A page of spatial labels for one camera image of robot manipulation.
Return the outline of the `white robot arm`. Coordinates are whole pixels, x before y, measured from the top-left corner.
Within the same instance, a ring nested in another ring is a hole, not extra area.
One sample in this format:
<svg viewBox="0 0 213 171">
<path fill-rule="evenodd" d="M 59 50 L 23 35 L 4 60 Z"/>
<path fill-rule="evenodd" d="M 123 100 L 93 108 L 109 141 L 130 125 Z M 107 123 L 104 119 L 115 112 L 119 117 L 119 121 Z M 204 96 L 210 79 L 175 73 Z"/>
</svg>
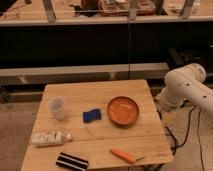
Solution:
<svg viewBox="0 0 213 171">
<path fill-rule="evenodd" d="M 206 71 L 197 63 L 170 70 L 164 77 L 165 87 L 157 95 L 160 108 L 174 110 L 187 99 L 213 115 L 213 89 L 203 84 L 205 79 Z"/>
</svg>

